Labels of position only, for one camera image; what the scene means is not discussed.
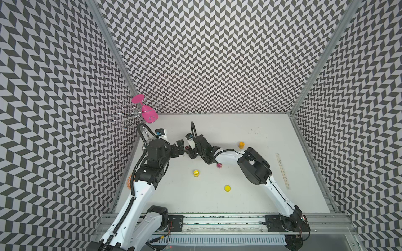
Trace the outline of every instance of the chevron patterned wall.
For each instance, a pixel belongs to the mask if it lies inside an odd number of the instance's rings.
[[[98,0],[161,112],[286,112],[349,0]]]
[[[368,250],[402,250],[401,10],[363,1],[297,113]]]
[[[129,91],[83,0],[0,1],[0,250],[84,248],[134,141]]]

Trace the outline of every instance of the metal extrusion bar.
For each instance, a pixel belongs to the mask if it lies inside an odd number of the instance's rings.
[[[119,183],[119,185],[117,187],[117,193],[115,194],[115,197],[113,198],[113,201],[112,201],[112,204],[111,204],[112,208],[109,208],[109,212],[115,212],[115,207],[117,206],[117,202],[119,201],[121,191],[123,190],[124,185],[125,185],[125,181],[128,178],[128,172],[130,170],[131,164],[133,163],[135,150],[137,149],[137,146],[138,146],[140,141],[141,140],[140,140],[140,137],[138,135],[135,138],[134,146],[131,149],[131,153],[130,153],[130,157],[128,159],[128,162],[127,162],[126,166],[124,167],[123,175],[121,176],[120,183]]]
[[[131,94],[133,96],[137,95],[137,89],[135,88],[135,85],[133,83],[133,80],[130,77],[130,74],[127,70],[126,65],[123,62],[123,58],[121,57],[121,54],[116,46],[115,41],[112,38],[112,35],[110,34],[109,28],[106,26],[105,20],[103,18],[102,13],[99,10],[98,7],[98,2],[96,0],[85,0],[86,4],[88,5],[88,8],[92,14],[92,17],[95,21],[95,23],[98,25],[98,28],[100,30],[100,32],[103,35],[103,38],[105,39],[105,42],[107,44],[107,46],[110,49],[110,52],[112,53],[117,66],[120,69],[120,72],[122,73],[128,88],[131,91]]]
[[[301,147],[303,148],[307,161],[309,162],[310,167],[313,170],[313,174],[316,177],[318,186],[321,189],[322,195],[324,196],[324,199],[327,202],[327,205],[328,205],[330,211],[331,212],[340,212],[338,207],[335,204],[334,198],[331,196],[331,192],[329,191],[329,188],[326,185],[324,178],[321,175],[321,171],[318,168],[318,165],[313,157],[313,154],[311,153],[310,148],[308,147],[307,142],[304,139],[302,132],[300,131],[299,127],[297,126],[296,120],[291,115],[289,115],[289,119],[293,125],[293,128],[296,132],[297,137],[299,138]]]
[[[268,232],[264,213],[248,214],[183,214],[182,232],[171,233],[171,236],[180,235],[278,235],[283,233]],[[347,214],[304,214],[307,217],[311,228],[311,234],[341,234],[356,235],[351,219]],[[110,227],[117,214],[104,214],[99,220],[99,224],[93,233],[92,240],[99,240],[103,233]],[[289,233],[287,235],[296,235],[298,233]]]
[[[357,12],[362,0],[351,0],[350,4],[346,7],[345,13],[342,15],[338,25],[336,26],[334,33],[330,37],[327,46],[324,48],[320,58],[317,61],[316,66],[313,69],[313,72],[309,76],[304,85],[304,88],[301,90],[299,97],[297,98],[294,106],[292,107],[290,114],[295,115],[297,110],[299,110],[300,106],[304,102],[307,94],[311,90],[313,84],[317,80],[320,72],[324,68],[328,58],[331,56],[332,51],[335,49],[337,43],[339,42],[340,38],[342,37],[343,33],[346,30],[346,27],[352,20],[353,16]]]

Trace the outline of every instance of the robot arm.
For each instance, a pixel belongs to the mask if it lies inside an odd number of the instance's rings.
[[[262,187],[267,192],[281,216],[282,228],[286,231],[294,231],[300,226],[305,220],[302,211],[280,189],[268,162],[257,151],[251,147],[245,151],[213,147],[203,135],[197,135],[193,122],[191,122],[191,130],[192,132],[186,135],[190,146],[185,149],[190,158],[201,156],[207,164],[237,163],[251,183]]]
[[[140,131],[140,126],[148,129],[154,136],[149,144]],[[144,142],[146,151],[140,157],[131,175],[131,194],[110,228],[99,242],[90,242],[87,251],[134,251],[140,250],[148,243],[155,232],[164,232],[168,228],[168,209],[152,206],[139,225],[139,217],[144,211],[147,201],[155,192],[159,182],[167,171],[170,158],[184,154],[183,140],[170,145],[163,129],[154,134],[145,124],[140,123],[138,132]]]

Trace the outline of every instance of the wire rack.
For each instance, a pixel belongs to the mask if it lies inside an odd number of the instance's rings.
[[[141,111],[142,107],[144,106],[143,103],[133,104],[130,100],[121,100],[117,104],[115,108],[115,112],[109,114],[108,121],[116,122],[118,125],[123,127],[125,130],[131,129],[136,126],[135,120],[138,119],[140,122],[152,124],[156,121],[157,118],[150,116],[150,121],[153,122],[146,122],[143,118],[142,113],[146,113],[148,111]],[[152,110],[156,111],[159,109],[159,104],[152,104]]]

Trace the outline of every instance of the metal rail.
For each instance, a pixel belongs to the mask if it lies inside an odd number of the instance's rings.
[[[171,235],[283,235],[285,233],[268,232],[267,227],[263,225],[266,213],[248,213],[248,214],[182,214],[183,231],[171,233]],[[351,219],[344,213],[307,213],[311,228],[311,234],[341,234],[356,235]],[[98,241],[106,230],[110,227],[117,214],[104,214],[98,221],[98,226],[92,235],[92,239]],[[298,233],[286,232],[286,235],[297,235]]]

